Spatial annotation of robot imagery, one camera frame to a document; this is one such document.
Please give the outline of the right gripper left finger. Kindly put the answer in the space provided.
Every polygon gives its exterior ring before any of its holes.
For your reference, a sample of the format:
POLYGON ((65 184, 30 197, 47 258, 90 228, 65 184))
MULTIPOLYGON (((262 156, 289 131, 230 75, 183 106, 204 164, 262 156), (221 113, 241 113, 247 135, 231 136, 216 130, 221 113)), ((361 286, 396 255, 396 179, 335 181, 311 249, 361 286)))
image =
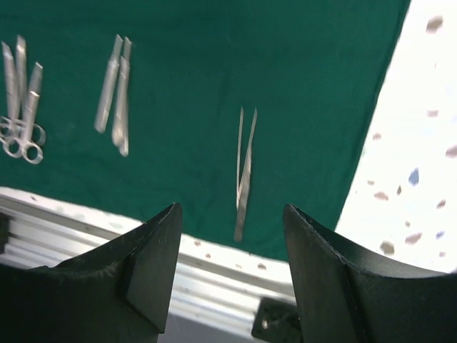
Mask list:
POLYGON ((1 267, 3 342, 155 342, 166 328, 183 210, 55 267, 1 267))

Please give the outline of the steel forceps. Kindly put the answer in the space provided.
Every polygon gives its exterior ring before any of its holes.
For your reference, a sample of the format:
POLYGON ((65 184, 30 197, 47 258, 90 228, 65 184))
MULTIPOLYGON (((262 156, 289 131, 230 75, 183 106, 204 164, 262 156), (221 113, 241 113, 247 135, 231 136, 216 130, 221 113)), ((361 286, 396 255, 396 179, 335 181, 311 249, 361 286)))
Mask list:
POLYGON ((238 146, 237 146, 237 157, 236 157, 236 209, 238 210, 240 197, 241 197, 241 177, 240 177, 240 166, 241 166, 241 141, 243 131, 243 116, 244 110, 241 106, 239 125, 238 125, 238 146))

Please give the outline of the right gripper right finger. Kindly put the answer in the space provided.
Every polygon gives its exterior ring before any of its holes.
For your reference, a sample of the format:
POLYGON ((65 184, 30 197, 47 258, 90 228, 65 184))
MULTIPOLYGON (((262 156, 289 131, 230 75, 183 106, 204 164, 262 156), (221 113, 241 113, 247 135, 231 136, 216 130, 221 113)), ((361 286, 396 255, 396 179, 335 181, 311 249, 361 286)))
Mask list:
POLYGON ((456 275, 390 259, 298 207, 283 232, 305 342, 456 341, 456 275))

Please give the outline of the steel surgical scissors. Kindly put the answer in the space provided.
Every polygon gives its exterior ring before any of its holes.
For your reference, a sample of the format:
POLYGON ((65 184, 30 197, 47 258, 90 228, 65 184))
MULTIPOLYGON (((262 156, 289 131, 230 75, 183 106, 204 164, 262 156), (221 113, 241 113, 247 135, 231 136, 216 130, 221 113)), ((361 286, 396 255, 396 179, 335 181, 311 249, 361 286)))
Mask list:
POLYGON ((7 105, 7 136, 16 134, 17 121, 20 111, 19 90, 16 77, 16 65, 10 47, 2 42, 2 53, 4 59, 4 77, 6 85, 6 105, 7 105))

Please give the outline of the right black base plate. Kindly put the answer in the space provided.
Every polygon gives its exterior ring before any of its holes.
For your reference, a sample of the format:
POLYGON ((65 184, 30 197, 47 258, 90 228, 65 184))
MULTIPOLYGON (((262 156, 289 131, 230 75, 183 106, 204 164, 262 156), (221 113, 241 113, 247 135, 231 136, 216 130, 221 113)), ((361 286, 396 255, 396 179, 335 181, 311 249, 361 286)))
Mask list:
POLYGON ((296 305, 262 298, 253 321, 251 336, 270 343, 302 343, 296 305))

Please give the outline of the dark green surgical cloth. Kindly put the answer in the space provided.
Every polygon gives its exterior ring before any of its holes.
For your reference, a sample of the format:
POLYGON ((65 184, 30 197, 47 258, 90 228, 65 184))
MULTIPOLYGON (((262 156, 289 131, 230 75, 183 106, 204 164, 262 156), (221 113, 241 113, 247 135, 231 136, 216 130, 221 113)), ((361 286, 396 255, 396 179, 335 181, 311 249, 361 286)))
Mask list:
POLYGON ((44 68, 44 160, 1 155, 1 185, 147 221, 169 204, 184 231, 234 245, 236 150, 254 109, 239 249, 286 260, 282 212, 334 229, 407 1, 3 1, 1 40, 44 68), (131 41, 129 155, 94 127, 116 35, 131 41))

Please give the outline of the steel hemostat clamp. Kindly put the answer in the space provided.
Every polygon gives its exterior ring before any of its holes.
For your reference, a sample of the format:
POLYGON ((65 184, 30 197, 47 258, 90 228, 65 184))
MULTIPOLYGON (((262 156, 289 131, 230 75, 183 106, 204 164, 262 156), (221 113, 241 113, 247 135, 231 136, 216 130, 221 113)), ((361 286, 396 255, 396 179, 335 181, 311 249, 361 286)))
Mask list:
POLYGON ((19 143, 15 142, 16 138, 19 138, 20 131, 24 128, 24 119, 20 119, 20 113, 22 109, 25 109, 25 93, 26 93, 26 41, 23 36, 18 35, 16 40, 16 52, 14 61, 16 65, 16 81, 19 90, 19 100, 20 100, 20 111, 19 118, 17 121, 16 134, 14 136, 7 136, 7 118, 6 118, 6 133, 3 135, 4 140, 4 151, 13 158, 19 158, 21 156, 20 147, 16 148, 19 143))

